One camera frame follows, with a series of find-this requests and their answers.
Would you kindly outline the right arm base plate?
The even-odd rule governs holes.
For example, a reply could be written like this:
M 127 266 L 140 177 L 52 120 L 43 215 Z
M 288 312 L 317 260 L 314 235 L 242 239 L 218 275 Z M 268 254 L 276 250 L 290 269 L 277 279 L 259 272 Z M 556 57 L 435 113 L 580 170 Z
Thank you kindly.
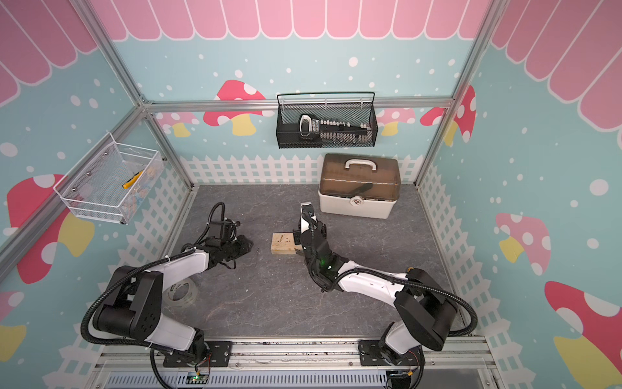
M 419 348 L 398 354 L 380 340 L 360 340 L 358 353 L 361 366 L 401 366 L 416 368 L 425 365 Z

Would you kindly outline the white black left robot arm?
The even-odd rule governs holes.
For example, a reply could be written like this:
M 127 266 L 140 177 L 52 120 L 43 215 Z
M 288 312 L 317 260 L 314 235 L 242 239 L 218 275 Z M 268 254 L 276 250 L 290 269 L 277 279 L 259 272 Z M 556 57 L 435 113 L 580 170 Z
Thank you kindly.
M 84 340 L 94 345 L 143 346 L 188 363 L 199 363 L 210 351 L 202 330 L 170 319 L 162 312 L 165 291 L 218 267 L 236 268 L 253 243 L 237 231 L 218 202 L 203 232 L 181 252 L 141 267 L 118 267 L 105 291 L 92 303 L 80 324 Z

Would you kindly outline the wooden block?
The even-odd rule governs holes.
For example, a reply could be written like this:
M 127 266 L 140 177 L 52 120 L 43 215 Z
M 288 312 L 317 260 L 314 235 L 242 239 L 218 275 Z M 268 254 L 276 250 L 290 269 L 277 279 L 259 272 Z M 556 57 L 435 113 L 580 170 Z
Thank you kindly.
M 279 242 L 282 235 L 290 236 L 290 241 Z M 271 240 L 271 253 L 274 255 L 296 255 L 294 250 L 293 233 L 273 233 Z

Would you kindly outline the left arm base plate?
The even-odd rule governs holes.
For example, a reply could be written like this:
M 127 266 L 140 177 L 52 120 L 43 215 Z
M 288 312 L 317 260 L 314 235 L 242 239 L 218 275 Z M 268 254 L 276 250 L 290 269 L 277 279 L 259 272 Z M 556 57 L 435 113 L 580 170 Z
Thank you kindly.
M 232 356 L 233 342 L 204 341 L 203 346 L 192 346 L 189 351 L 175 351 L 165 355 L 165 368 L 227 367 Z

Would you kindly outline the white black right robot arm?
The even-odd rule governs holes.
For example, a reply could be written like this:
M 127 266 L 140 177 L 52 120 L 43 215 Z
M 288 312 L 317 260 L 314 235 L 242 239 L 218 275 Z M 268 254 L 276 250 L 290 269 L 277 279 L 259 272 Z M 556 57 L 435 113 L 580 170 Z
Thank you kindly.
M 399 321 L 390 324 L 378 342 L 390 362 L 416 349 L 441 351 L 447 338 L 476 330 L 475 309 L 442 289 L 426 271 L 413 267 L 405 273 L 390 273 L 363 267 L 330 249 L 320 221 L 301 222 L 295 236 L 309 276 L 322 291 L 358 293 L 396 309 Z

